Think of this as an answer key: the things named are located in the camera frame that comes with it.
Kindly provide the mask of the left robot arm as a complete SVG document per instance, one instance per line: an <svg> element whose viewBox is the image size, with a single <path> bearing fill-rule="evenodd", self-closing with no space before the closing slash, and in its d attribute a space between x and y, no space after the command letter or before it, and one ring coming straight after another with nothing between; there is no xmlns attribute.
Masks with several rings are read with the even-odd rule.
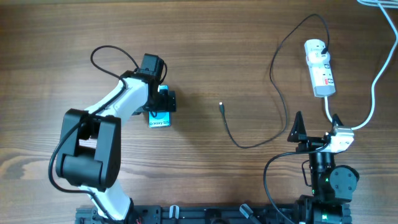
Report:
<svg viewBox="0 0 398 224"><path fill-rule="evenodd" d="M176 110L175 92L163 84L166 63L145 54L141 65L119 76L119 83L102 100L84 110L65 113L60 142L49 162L54 176L75 186L74 194L87 194L94 214L78 213L78 223L141 223L132 198L120 186L121 129L131 116L148 113L150 127L170 126Z"/></svg>

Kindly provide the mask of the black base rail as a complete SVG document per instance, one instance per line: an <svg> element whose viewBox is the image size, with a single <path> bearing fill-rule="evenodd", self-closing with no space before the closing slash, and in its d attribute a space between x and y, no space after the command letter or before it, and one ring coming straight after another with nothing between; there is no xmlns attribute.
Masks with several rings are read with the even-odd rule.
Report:
<svg viewBox="0 0 398 224"><path fill-rule="evenodd" d="M276 210L272 205L263 207L161 207L136 205L131 218L109 220L100 215L96 207L78 208L76 223L352 223L349 205L326 207L320 204L281 205Z"/></svg>

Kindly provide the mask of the white power strip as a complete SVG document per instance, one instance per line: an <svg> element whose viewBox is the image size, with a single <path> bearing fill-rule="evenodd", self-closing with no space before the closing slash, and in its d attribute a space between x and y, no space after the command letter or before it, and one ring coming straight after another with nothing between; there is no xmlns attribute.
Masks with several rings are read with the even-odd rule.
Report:
<svg viewBox="0 0 398 224"><path fill-rule="evenodd" d="M304 43L305 60L306 54L313 50L323 50L325 43L319 39L310 39ZM331 96L336 92L335 82L331 72L330 62L318 65L316 67L309 67L310 78L313 88L314 96L317 98L324 98Z"/></svg>

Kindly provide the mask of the white charger plug adapter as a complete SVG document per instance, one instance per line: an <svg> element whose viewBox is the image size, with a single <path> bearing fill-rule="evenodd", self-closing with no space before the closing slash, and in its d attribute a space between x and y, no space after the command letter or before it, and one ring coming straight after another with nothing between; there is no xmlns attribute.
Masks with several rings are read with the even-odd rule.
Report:
<svg viewBox="0 0 398 224"><path fill-rule="evenodd" d="M309 51L306 54L306 62L309 67L316 67L318 65L323 65L329 63L330 54L326 52L322 54L321 50Z"/></svg>

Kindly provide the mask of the blue Galaxy smartphone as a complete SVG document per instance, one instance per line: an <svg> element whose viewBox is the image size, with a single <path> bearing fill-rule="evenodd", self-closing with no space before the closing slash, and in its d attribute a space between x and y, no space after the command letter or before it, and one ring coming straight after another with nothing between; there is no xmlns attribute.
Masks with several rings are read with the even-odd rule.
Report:
<svg viewBox="0 0 398 224"><path fill-rule="evenodd" d="M171 115L169 112L150 112L149 127L163 128L171 126Z"/></svg>

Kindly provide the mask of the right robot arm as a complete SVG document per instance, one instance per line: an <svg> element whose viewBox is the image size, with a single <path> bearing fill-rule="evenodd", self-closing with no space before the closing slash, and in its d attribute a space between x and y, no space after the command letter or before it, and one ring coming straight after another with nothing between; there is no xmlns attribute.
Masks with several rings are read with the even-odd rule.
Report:
<svg viewBox="0 0 398 224"><path fill-rule="evenodd" d="M297 152L308 154L312 195L301 195L293 206L294 223L350 224L349 203L356 190L359 173L347 165L336 165L335 155L344 152L354 140L351 128L343 126L334 114L331 131L323 137L307 135L301 112L295 115L287 138L296 142Z"/></svg>

